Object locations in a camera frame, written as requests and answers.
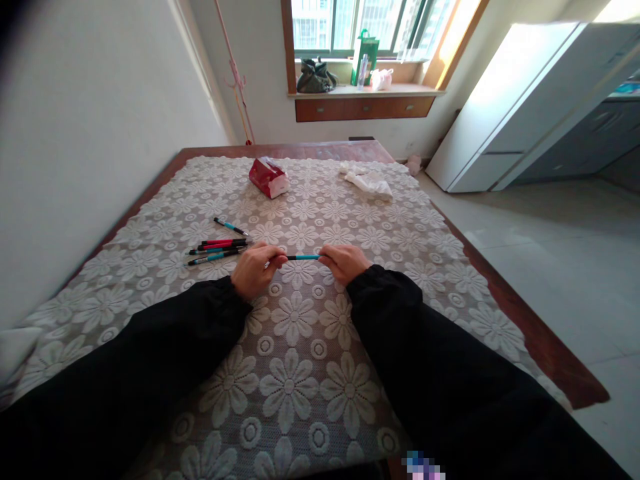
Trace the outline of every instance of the refrigerator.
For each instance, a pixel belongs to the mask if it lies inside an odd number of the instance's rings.
[[[640,25],[512,25],[426,172],[502,190],[640,67]]]

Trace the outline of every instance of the pink pole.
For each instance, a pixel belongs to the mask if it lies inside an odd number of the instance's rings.
[[[242,79],[240,78],[240,73],[238,72],[238,66],[235,64],[235,59],[233,58],[233,53],[231,52],[231,44],[229,43],[229,36],[227,35],[227,28],[225,27],[225,21],[222,18],[222,12],[220,10],[220,4],[218,3],[218,0],[215,0],[215,6],[218,9],[218,18],[220,18],[220,24],[222,25],[222,32],[224,32],[225,34],[225,41],[227,42],[227,48],[229,50],[229,56],[230,56],[230,60],[229,60],[229,64],[231,66],[231,73],[233,74],[233,85],[230,85],[227,80],[225,80],[225,83],[227,84],[228,87],[231,88],[235,88],[236,86],[238,86],[238,89],[240,90],[240,99],[242,100],[242,105],[244,105],[245,107],[245,116],[247,118],[247,124],[249,125],[249,132],[251,132],[251,140],[253,142],[253,144],[255,144],[255,137],[253,136],[253,128],[251,126],[251,119],[249,118],[249,110],[247,108],[247,102],[245,101],[245,94],[243,92],[244,90],[244,86],[247,84],[247,78],[246,77],[242,77]]]

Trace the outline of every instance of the wooden table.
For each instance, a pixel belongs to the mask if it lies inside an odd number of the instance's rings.
[[[198,147],[182,149],[175,158],[158,175],[147,190],[136,200],[131,208],[122,216],[112,230],[102,239],[100,244],[86,260],[100,252],[104,244],[110,242],[127,224],[127,220],[136,215],[140,207],[151,200],[160,188],[174,174],[185,166],[187,160],[199,156],[206,157],[249,157],[268,156],[272,158],[312,158],[319,160],[334,159],[339,161],[380,161],[392,163],[394,159],[376,140],[343,141],[328,143],[295,143],[280,145],[249,145],[234,147]],[[609,394],[589,370],[570,352],[562,341],[540,320],[535,312],[520,298],[511,286],[485,260],[480,252],[472,246],[454,224],[445,217],[445,222],[452,234],[463,244],[464,253],[471,264],[489,282],[489,290],[500,309],[525,334],[525,345],[531,357],[541,370],[562,389],[569,398],[574,409],[588,407],[594,403],[606,402]]]

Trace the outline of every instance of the white lace tablecloth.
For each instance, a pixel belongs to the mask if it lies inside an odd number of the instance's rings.
[[[26,318],[24,325],[45,332],[15,398],[114,338],[134,313],[230,274],[236,257],[183,266],[200,241],[238,236],[213,222],[220,216],[290,255],[317,253],[325,243],[358,245],[372,261],[406,273],[428,305],[568,404],[406,167],[358,163],[386,178],[393,200],[383,202],[344,181],[336,161],[280,159],[291,190],[268,200],[248,179],[252,162],[189,160],[68,288]],[[403,430],[350,312],[328,268],[285,264],[255,300],[228,358],[182,402],[131,475],[297,477],[399,454]]]

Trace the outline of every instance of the person's left hand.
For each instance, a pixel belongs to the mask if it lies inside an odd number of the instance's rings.
[[[240,255],[238,266],[231,274],[231,283],[237,294],[250,302],[267,288],[275,271],[286,262],[286,252],[282,248],[258,242]]]

